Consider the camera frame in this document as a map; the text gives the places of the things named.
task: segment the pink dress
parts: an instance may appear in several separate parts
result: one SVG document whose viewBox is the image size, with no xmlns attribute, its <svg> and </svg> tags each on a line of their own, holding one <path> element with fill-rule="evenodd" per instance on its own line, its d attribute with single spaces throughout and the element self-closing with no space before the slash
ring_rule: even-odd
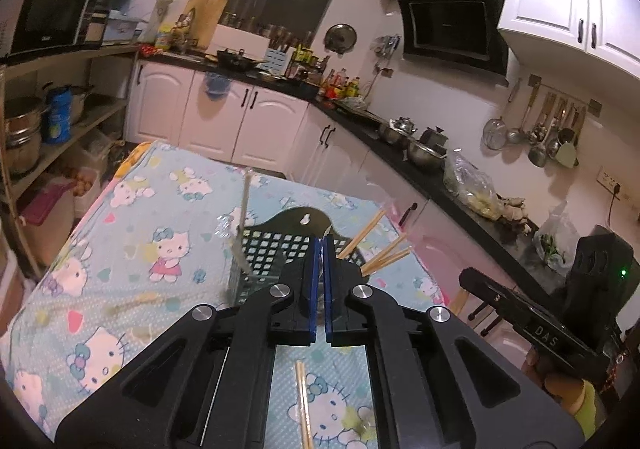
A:
<svg viewBox="0 0 640 449">
<path fill-rule="evenodd" d="M 182 275 L 182 270 L 180 270 L 180 263 L 175 265 L 175 267 L 168 268 L 166 266 L 166 262 L 169 261 L 165 257 L 159 258 L 154 265 L 149 270 L 149 273 L 153 274 L 162 274 L 162 275 Z"/>
</svg>

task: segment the power cord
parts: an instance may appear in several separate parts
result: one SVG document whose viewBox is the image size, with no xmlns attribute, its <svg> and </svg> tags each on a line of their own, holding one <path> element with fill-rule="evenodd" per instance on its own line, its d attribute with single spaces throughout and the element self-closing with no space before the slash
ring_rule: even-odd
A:
<svg viewBox="0 0 640 449">
<path fill-rule="evenodd" d="M 607 216 L 607 228 L 611 230 L 611 210 L 613 209 L 613 202 L 616 201 L 616 196 L 620 192 L 620 184 L 616 184 L 613 187 L 613 196 L 611 197 L 611 204 L 609 205 L 609 215 Z"/>
</svg>

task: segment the silver screw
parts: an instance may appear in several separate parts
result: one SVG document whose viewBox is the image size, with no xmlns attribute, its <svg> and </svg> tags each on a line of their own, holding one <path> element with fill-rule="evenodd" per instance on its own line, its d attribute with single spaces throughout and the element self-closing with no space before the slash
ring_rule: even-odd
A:
<svg viewBox="0 0 640 449">
<path fill-rule="evenodd" d="M 278 283 L 277 285 L 273 285 L 269 289 L 269 293 L 274 297 L 286 297 L 291 292 L 291 289 L 287 285 L 282 285 Z"/>
<path fill-rule="evenodd" d="M 373 295 L 373 290 L 370 286 L 367 285 L 354 286 L 351 289 L 351 292 L 359 299 L 366 299 L 367 297 L 371 297 Z"/>
<path fill-rule="evenodd" d="M 429 315 L 436 323 L 446 323 L 451 317 L 451 313 L 444 306 L 434 306 L 429 310 Z"/>
<path fill-rule="evenodd" d="M 213 310 L 211 309 L 210 306 L 207 306 L 205 304 L 196 306 L 193 309 L 193 312 L 191 312 L 191 316 L 196 321 L 206 321 L 207 319 L 210 319 L 212 315 L 213 315 Z"/>
</svg>

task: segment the pink heart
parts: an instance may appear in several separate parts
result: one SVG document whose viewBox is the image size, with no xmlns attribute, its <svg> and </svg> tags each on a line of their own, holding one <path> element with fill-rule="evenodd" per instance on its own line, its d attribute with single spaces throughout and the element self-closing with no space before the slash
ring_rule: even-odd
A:
<svg viewBox="0 0 640 449">
<path fill-rule="evenodd" d="M 69 333 L 78 333 L 80 326 L 82 326 L 82 320 L 84 320 L 84 316 L 80 312 L 69 310 L 66 314 L 66 323 L 68 324 Z"/>
</svg>

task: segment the blue container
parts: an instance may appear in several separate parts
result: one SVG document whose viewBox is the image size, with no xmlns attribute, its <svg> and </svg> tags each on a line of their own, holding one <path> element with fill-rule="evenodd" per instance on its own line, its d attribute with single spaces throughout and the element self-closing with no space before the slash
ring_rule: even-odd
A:
<svg viewBox="0 0 640 449">
<path fill-rule="evenodd" d="M 60 144 L 71 138 L 71 89 L 53 88 L 47 93 L 48 111 L 45 113 L 44 142 Z"/>
</svg>

